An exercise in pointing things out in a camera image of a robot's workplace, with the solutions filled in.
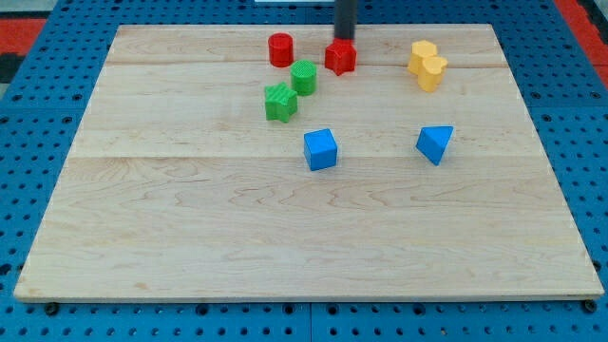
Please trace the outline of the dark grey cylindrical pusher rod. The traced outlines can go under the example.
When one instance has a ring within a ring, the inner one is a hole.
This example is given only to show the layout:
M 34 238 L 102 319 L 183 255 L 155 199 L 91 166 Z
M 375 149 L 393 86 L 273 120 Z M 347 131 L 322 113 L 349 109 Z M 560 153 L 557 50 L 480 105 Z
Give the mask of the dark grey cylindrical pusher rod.
M 333 37 L 353 40 L 357 23 L 357 1 L 335 0 L 333 14 Z

